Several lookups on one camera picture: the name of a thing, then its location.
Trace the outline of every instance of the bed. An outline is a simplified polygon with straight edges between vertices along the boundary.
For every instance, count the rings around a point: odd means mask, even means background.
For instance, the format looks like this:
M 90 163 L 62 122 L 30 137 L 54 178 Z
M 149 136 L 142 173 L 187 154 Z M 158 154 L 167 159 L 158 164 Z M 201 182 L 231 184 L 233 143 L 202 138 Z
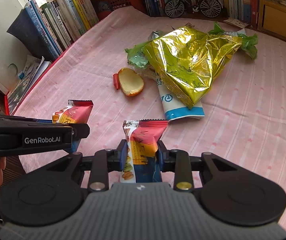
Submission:
M 125 119 L 163 119 L 157 85 L 145 80 L 141 94 L 128 98 L 113 87 L 112 75 L 127 66 L 124 48 L 146 41 L 153 30 L 171 31 L 186 23 L 207 32 L 213 22 L 152 18 L 133 7 L 120 8 L 75 42 L 46 73 L 18 108 L 16 115 L 50 119 L 68 99 L 91 99 L 91 134 L 78 151 L 93 155 L 124 138 Z M 221 24 L 229 31 L 239 30 Z M 254 31 L 247 29 L 248 35 Z M 210 151 L 280 184 L 286 191 L 286 42 L 257 33 L 258 58 L 238 51 L 202 98 L 205 117 L 170 123 L 162 136 L 167 148 L 200 156 Z M 64 151 L 20 156 L 26 172 L 65 155 Z M 86 185 L 89 173 L 85 174 Z M 163 181 L 173 183 L 173 173 Z M 118 172 L 109 174 L 110 185 Z M 197 172 L 195 186 L 201 186 Z M 281 220 L 286 229 L 286 211 Z

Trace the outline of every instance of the crumpled wrapper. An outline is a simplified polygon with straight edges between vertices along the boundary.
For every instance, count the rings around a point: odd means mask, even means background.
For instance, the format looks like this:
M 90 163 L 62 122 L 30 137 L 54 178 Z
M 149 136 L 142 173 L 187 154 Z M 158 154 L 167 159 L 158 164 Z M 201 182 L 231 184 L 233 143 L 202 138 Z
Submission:
M 167 88 L 191 109 L 241 44 L 240 37 L 184 26 L 151 41 L 143 52 Z

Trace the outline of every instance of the plastic bag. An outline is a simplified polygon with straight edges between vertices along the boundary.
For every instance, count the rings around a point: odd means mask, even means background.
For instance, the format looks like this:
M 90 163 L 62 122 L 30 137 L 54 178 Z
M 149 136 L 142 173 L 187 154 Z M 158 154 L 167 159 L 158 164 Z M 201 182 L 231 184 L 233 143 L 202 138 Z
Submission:
M 251 57 L 251 59 L 257 58 L 257 48 L 255 45 L 258 43 L 258 36 L 254 34 L 253 36 L 247 36 L 244 34 L 245 31 L 240 30 L 238 32 L 226 32 L 223 30 L 220 25 L 215 22 L 214 29 L 210 30 L 208 34 L 223 34 L 223 35 L 230 35 L 230 36 L 238 36 L 242 38 L 242 45 L 241 50 L 245 51 L 247 55 Z

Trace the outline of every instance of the toy bicycle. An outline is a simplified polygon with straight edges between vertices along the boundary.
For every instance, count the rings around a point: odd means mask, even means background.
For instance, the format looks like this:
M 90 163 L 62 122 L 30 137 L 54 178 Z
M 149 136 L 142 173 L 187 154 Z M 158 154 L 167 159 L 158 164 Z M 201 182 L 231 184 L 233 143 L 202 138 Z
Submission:
M 165 5 L 165 14 L 177 18 L 184 13 L 186 7 L 192 7 L 193 13 L 200 10 L 206 17 L 214 18 L 220 15 L 223 5 L 220 0 L 197 0 L 197 5 L 194 6 L 187 0 L 171 0 Z

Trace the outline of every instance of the macaron image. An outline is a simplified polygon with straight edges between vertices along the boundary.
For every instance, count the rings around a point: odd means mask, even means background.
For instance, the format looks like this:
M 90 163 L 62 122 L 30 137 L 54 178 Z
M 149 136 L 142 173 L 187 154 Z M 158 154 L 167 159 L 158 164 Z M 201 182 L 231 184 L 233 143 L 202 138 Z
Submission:
M 123 169 L 123 172 L 131 171 L 133 169 L 130 163 L 126 163 Z
M 132 179 L 134 177 L 133 173 L 131 171 L 128 171 L 128 172 L 125 172 L 123 175 L 122 175 L 122 178 L 124 180 L 129 180 L 129 179 Z

